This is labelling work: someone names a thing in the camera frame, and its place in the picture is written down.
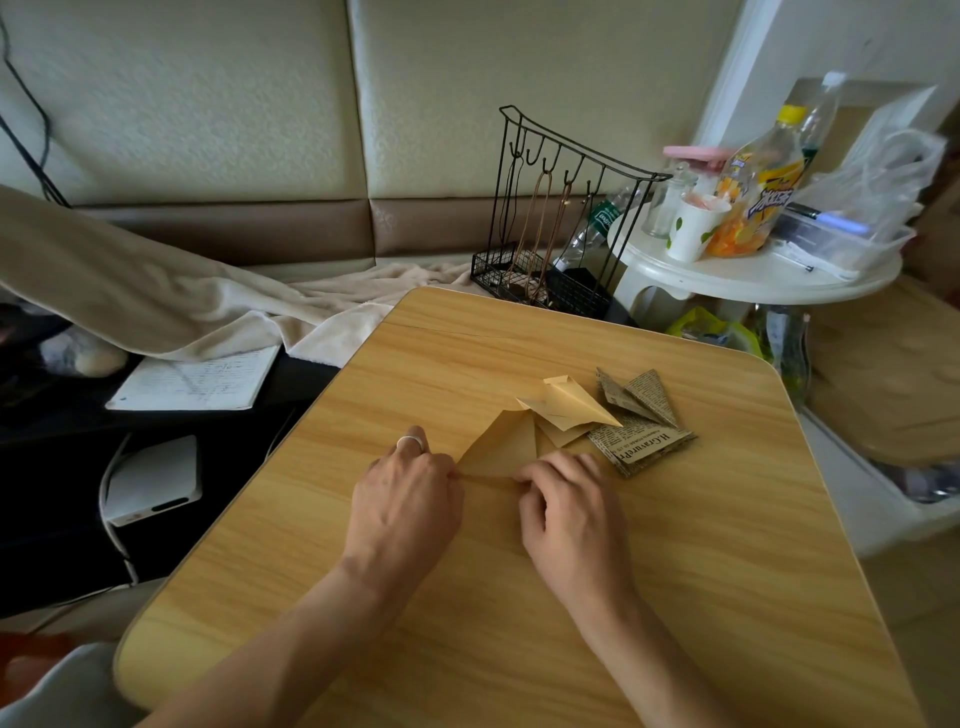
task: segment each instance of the paper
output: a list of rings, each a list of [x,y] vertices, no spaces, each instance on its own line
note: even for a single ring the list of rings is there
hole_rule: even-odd
[[[505,409],[497,415],[457,463],[464,475],[510,477],[537,459],[534,413]]]
[[[537,429],[546,435],[556,448],[569,445],[578,437],[583,437],[597,426],[596,423],[586,423],[585,425],[575,425],[568,430],[562,430],[550,424],[549,421],[540,415],[534,415],[534,422],[537,424]]]
[[[620,427],[620,422],[571,377],[552,376],[544,379],[543,384],[545,385],[543,400],[517,399],[517,401],[525,409],[532,409],[560,432],[567,432],[572,427],[590,423]],[[549,436],[550,431],[545,430],[545,432]],[[566,444],[558,444],[553,437],[550,439],[558,448]]]
[[[627,411],[620,415],[622,427],[601,425],[588,437],[624,477],[637,474],[696,438],[679,427],[656,371],[645,372],[621,387],[598,369],[597,382],[610,404]]]
[[[661,425],[679,427],[670,402],[660,383],[660,375],[651,369],[621,387],[602,369],[597,370],[600,391],[610,404],[626,409]]]
[[[210,361],[145,358],[107,402],[131,411],[250,409],[280,347]]]

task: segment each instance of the gray fabric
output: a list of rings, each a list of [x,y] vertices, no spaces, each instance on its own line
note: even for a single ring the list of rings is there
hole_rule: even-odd
[[[0,728],[131,728],[146,715],[113,686],[114,643],[77,647],[27,695],[0,708]]]

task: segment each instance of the black metal rack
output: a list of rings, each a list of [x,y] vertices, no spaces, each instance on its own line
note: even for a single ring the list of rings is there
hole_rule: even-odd
[[[602,265],[599,264],[599,259],[587,261],[593,264],[596,273],[584,267],[583,249],[580,258],[575,261],[576,264],[563,271],[548,261],[563,257],[570,243],[585,227],[588,214],[594,209],[594,197],[604,183],[605,176],[616,175],[616,187],[619,189],[631,187],[633,192],[629,199],[635,202],[640,200],[639,206],[642,207],[650,197],[652,185],[669,180],[671,175],[649,172],[590,149],[538,124],[515,106],[500,107],[500,113],[504,117],[503,139],[500,143],[496,197],[493,201],[487,250],[473,256],[470,276],[500,299],[589,318],[604,318],[612,302],[609,289],[617,263],[634,231],[636,221],[640,219],[640,214],[633,216],[626,234],[621,231],[615,242],[611,242],[606,252],[601,255]],[[557,198],[551,231],[549,236],[544,236],[543,227],[550,206],[554,173],[561,158],[564,160],[564,185]],[[532,169],[538,176],[523,216],[519,237],[514,238],[517,204],[521,199],[520,177],[524,167]],[[577,225],[566,237],[560,254],[555,258],[553,253],[558,243],[558,234],[563,227],[564,214],[571,204],[575,204],[571,197],[578,179],[587,180],[582,209]],[[546,188],[541,193],[544,181]]]

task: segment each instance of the fleece blanket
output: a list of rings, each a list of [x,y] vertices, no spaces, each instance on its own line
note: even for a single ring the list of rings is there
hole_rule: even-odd
[[[197,361],[282,343],[338,367],[407,291],[482,293],[467,265],[270,279],[2,185],[0,285],[128,352]]]

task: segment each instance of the glass jar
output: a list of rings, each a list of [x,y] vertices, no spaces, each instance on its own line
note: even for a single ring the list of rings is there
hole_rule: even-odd
[[[640,226],[648,235],[664,239],[670,232],[670,223],[677,214],[681,197],[697,183],[697,174],[687,168],[686,162],[668,167],[665,171],[673,177],[657,184],[650,200],[650,211]]]

